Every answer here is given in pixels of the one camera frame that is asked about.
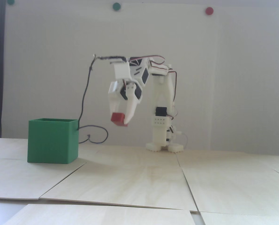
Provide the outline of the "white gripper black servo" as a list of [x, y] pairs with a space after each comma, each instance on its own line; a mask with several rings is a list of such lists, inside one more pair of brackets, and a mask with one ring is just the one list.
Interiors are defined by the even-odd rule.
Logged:
[[128, 124], [134, 116], [138, 103], [142, 101], [143, 88], [136, 80], [117, 80], [110, 84], [108, 101], [110, 114], [118, 113], [119, 105], [127, 101], [124, 124]]

